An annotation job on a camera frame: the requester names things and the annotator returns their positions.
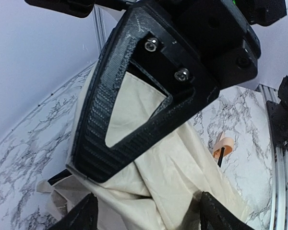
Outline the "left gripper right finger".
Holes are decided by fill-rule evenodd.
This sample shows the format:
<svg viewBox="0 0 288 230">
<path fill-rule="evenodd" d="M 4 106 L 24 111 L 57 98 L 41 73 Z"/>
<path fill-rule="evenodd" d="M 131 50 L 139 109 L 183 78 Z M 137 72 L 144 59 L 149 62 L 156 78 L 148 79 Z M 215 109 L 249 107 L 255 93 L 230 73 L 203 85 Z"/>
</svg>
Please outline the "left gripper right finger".
<svg viewBox="0 0 288 230">
<path fill-rule="evenodd" d="M 246 230 L 247 224 L 235 217 L 209 192 L 200 199 L 200 224 L 202 230 Z"/>
</svg>

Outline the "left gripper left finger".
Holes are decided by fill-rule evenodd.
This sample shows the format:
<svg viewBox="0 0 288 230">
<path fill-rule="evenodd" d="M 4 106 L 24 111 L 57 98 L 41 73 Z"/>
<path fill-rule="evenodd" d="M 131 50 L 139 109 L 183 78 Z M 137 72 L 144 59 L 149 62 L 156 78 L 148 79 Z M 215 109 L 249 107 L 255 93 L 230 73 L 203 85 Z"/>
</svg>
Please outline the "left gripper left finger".
<svg viewBox="0 0 288 230">
<path fill-rule="evenodd" d="M 89 193 L 49 230 L 97 230 L 97 220 L 98 200 Z"/>
</svg>

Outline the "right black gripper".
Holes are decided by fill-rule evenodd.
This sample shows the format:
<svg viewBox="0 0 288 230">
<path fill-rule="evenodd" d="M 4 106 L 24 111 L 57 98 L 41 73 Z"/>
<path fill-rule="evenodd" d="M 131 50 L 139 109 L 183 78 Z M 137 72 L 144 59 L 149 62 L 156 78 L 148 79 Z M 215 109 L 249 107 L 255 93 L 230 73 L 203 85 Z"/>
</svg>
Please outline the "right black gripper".
<svg viewBox="0 0 288 230">
<path fill-rule="evenodd" d="M 257 76 L 254 24 L 287 14 L 284 0 L 140 0 L 124 18 L 140 37 L 133 55 L 141 79 L 158 89 L 225 89 Z"/>
</svg>

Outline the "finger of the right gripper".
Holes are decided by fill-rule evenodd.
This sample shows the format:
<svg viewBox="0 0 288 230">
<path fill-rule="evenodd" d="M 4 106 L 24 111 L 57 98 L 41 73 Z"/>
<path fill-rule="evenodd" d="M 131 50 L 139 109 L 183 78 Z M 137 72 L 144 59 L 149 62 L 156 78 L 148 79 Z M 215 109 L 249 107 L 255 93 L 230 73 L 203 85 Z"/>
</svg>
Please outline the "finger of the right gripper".
<svg viewBox="0 0 288 230">
<path fill-rule="evenodd" d="M 161 6 L 131 6 L 96 65 L 75 131 L 73 165 L 103 183 L 219 95 Z"/>
</svg>

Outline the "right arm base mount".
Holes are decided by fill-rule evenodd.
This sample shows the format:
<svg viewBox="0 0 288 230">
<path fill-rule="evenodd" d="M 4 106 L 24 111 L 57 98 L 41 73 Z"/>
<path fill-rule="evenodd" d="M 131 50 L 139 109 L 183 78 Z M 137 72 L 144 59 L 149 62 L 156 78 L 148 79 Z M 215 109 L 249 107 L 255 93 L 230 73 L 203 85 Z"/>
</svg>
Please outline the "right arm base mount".
<svg viewBox="0 0 288 230">
<path fill-rule="evenodd" d="M 284 77 L 279 89 L 279 103 L 267 101 L 272 143 L 274 147 L 288 150 L 288 76 Z"/>
</svg>

